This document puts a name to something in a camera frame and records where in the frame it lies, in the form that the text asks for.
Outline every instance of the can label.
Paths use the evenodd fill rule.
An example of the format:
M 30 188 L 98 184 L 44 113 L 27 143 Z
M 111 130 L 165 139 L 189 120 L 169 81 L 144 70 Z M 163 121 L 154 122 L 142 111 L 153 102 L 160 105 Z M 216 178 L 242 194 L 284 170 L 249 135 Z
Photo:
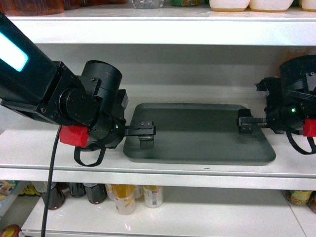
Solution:
M 145 204 L 150 208 L 159 207 L 163 201 L 163 189 L 162 187 L 157 190 L 149 190 L 144 187 L 144 199 Z
M 135 209 L 136 202 L 134 193 L 125 198 L 114 197 L 115 206 L 121 215 L 128 215 Z

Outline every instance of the white container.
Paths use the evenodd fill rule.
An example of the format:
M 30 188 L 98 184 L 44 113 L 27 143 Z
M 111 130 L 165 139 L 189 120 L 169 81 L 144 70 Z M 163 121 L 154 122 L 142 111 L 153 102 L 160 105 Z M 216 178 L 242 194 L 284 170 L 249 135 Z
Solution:
M 250 0 L 209 0 L 209 5 L 213 11 L 239 12 L 244 11 Z
M 300 6 L 304 11 L 316 12 L 316 0 L 300 0 Z
M 253 11 L 262 12 L 284 12 L 293 0 L 250 0 L 250 8 Z

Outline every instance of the black strap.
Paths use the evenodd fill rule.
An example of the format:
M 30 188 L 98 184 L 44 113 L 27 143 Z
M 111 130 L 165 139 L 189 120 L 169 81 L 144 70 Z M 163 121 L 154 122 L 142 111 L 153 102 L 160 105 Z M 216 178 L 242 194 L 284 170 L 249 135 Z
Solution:
M 316 145 L 314 142 L 314 139 L 312 137 L 307 137 L 307 141 L 310 144 L 310 147 L 312 149 L 311 152 L 307 152 L 305 150 L 303 150 L 302 148 L 299 147 L 299 145 L 297 145 L 297 143 L 294 141 L 293 137 L 292 137 L 292 133 L 291 132 L 286 132 L 286 136 L 288 138 L 288 141 L 290 142 L 290 144 L 292 145 L 292 147 L 297 150 L 299 153 L 303 154 L 303 155 L 312 155 L 312 154 L 316 154 Z
M 100 150 L 100 154 L 99 154 L 99 158 L 97 159 L 97 161 L 93 164 L 84 164 L 81 159 L 80 159 L 80 153 L 81 153 L 81 147 L 75 147 L 75 153 L 74 153 L 74 158 L 75 158 L 75 161 L 82 165 L 82 166 L 86 166 L 86 167 L 95 167 L 95 166 L 98 166 L 99 164 L 101 164 L 102 160 L 103 160 L 103 157 L 104 157 L 104 154 L 105 154 L 105 150 L 106 150 L 106 147 L 103 147 L 101 148 Z
M 289 90 L 286 92 L 286 95 L 295 99 L 306 100 L 309 102 L 316 102 L 316 96 L 311 94 L 306 94 L 298 91 Z

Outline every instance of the upper shelf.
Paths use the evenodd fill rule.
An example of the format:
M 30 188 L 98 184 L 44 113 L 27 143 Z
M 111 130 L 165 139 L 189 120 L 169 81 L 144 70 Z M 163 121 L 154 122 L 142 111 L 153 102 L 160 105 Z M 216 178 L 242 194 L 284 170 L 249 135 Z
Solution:
M 214 12 L 209 5 L 134 9 L 85 7 L 44 17 L 10 17 L 34 43 L 316 45 L 316 14 Z

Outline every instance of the white shelf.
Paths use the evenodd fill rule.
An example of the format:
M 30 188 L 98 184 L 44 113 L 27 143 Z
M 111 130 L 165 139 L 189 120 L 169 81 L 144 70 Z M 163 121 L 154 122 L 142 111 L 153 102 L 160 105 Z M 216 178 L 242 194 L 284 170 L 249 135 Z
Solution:
M 129 2 L 10 19 L 34 43 L 316 45 L 316 14 L 296 7 L 222 13 L 203 3 L 134 9 Z
M 212 96 L 196 98 L 130 97 L 126 118 L 129 123 L 134 108 L 143 102 L 218 103 Z M 262 116 L 264 101 L 261 99 L 231 99 L 252 110 L 255 117 Z M 0 135 L 0 173 L 4 179 L 46 181 L 57 126 L 24 118 L 15 128 Z M 124 140 L 114 150 L 107 150 L 98 167 L 83 167 L 73 158 L 74 147 L 59 143 L 53 180 L 87 183 L 160 184 L 164 186 L 192 186 L 250 189 L 300 189 L 316 190 L 316 155 L 297 153 L 285 135 L 275 135 L 264 130 L 276 152 L 276 159 L 264 166 L 200 165 L 136 163 L 123 153 Z M 307 143 L 303 137 L 298 141 Z M 97 153 L 83 153 L 86 163 L 92 163 Z
M 22 227 L 25 235 L 40 236 L 42 213 L 40 199 Z M 86 196 L 67 197 L 48 213 L 47 237 L 126 235 L 306 237 L 281 192 L 273 190 L 164 187 L 159 208 L 147 208 L 140 199 L 128 216 L 119 215 L 108 198 L 93 205 Z
M 34 209 L 39 197 L 17 197 L 12 203 L 11 207 L 7 210 L 0 221 L 0 230 L 5 227 L 16 224 L 22 227 L 25 221 L 28 219 L 30 213 Z
M 307 205 L 297 206 L 289 203 L 296 219 L 299 221 L 307 237 L 316 236 L 316 214 L 313 213 Z

